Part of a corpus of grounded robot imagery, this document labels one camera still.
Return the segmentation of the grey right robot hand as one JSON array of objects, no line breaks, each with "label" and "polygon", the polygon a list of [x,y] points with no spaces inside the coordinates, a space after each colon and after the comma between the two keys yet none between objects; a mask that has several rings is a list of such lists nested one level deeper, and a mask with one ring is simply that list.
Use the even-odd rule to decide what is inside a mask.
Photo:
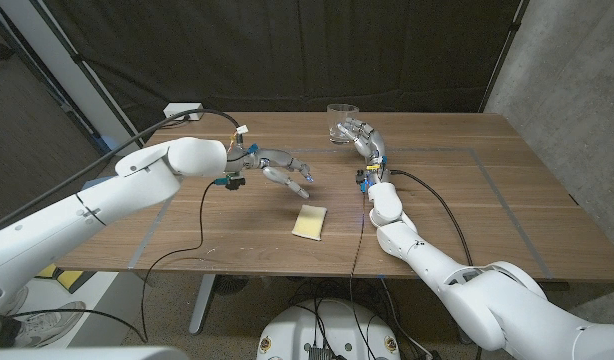
[{"label": "grey right robot hand", "polygon": [[371,170],[383,170],[386,167],[384,140],[379,131],[369,123],[355,118],[346,118],[337,125],[337,129],[364,157]]}]

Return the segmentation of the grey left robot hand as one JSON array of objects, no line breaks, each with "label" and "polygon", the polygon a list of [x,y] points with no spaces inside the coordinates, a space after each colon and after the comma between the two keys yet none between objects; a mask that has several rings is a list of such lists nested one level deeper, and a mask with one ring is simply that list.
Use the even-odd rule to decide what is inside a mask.
[{"label": "grey left robot hand", "polygon": [[288,152],[278,149],[259,149],[244,157],[243,167],[246,169],[261,169],[263,175],[273,183],[287,186],[303,199],[310,197],[304,188],[281,171],[281,168],[290,172],[298,171],[308,182],[313,181],[309,165]]}]

